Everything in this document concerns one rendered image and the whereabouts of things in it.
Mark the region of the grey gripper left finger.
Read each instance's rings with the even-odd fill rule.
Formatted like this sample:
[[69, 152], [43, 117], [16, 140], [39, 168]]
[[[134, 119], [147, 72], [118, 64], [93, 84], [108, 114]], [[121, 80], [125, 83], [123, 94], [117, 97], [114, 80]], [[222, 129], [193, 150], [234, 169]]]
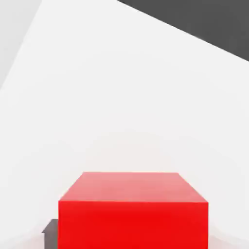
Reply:
[[25, 249], [58, 249], [58, 219], [52, 219], [43, 231], [25, 243]]

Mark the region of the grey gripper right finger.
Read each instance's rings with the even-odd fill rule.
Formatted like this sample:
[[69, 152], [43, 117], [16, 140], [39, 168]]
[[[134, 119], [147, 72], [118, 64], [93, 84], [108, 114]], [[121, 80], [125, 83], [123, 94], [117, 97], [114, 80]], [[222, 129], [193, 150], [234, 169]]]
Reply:
[[228, 249], [229, 237], [221, 233], [212, 233], [209, 236], [209, 249]]

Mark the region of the small red cube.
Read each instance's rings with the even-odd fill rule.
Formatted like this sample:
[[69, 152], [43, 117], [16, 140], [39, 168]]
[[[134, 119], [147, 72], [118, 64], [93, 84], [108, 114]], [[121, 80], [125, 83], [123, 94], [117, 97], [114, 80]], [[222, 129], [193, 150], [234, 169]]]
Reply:
[[178, 173], [85, 172], [58, 202], [58, 249], [209, 249], [209, 204]]

